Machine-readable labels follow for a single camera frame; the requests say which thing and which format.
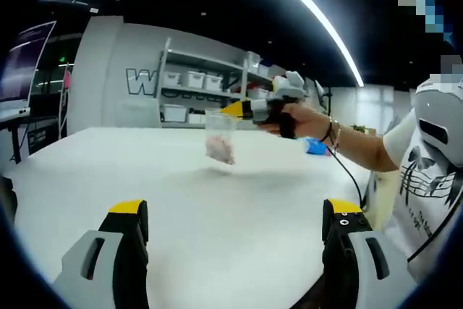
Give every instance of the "screen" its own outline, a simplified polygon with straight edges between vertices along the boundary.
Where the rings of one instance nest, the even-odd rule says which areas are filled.
[[[38,60],[54,25],[45,23],[18,34],[0,75],[0,102],[29,99]]]

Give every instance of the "white shelf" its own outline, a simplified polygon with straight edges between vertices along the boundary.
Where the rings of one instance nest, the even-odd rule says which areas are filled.
[[[192,54],[190,52],[183,52],[178,50],[168,50],[166,57],[167,64],[181,64],[188,67],[195,67],[201,70],[229,73],[233,71],[242,71],[243,67],[221,61],[220,59],[214,59],[199,54]]]
[[[202,88],[191,88],[191,87],[183,87],[183,86],[163,86],[163,90],[174,90],[177,92],[188,92],[188,93],[197,93],[203,94],[206,96],[218,96],[224,98],[232,98],[232,99],[240,99],[241,95],[238,93],[227,93],[222,92],[220,90],[204,90]]]
[[[185,129],[196,129],[201,130],[205,128],[205,124],[197,123],[186,123],[186,122],[162,122],[163,128],[185,128]]]
[[[267,84],[271,84],[272,83],[272,79],[269,78],[269,77],[266,77],[266,76],[263,76],[263,75],[260,75],[260,74],[256,74],[254,72],[247,72],[247,76],[248,77],[251,77],[252,79],[254,80],[257,80],[258,82],[264,82],[264,83],[267,83]]]

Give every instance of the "white t-shirt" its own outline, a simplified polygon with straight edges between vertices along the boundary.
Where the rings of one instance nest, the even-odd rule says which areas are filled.
[[[437,148],[422,141],[415,111],[384,135],[384,147],[399,167],[400,184],[392,217],[384,234],[410,257],[442,224],[463,191],[463,174]],[[409,264],[416,280],[432,269],[459,215],[451,217],[439,235]]]

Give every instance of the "blue object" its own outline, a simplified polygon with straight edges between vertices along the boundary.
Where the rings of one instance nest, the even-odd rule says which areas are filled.
[[[328,153],[326,145],[312,137],[304,137],[302,141],[304,141],[306,145],[306,153],[311,153],[313,155],[326,155]]]

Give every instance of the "human hand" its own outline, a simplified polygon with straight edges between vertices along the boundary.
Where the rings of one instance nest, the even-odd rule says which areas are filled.
[[[290,114],[296,120],[296,127],[294,128],[296,137],[314,137],[320,140],[326,134],[330,125],[327,116],[299,104],[287,104],[282,112]],[[261,124],[259,128],[280,135],[280,126],[278,124]]]

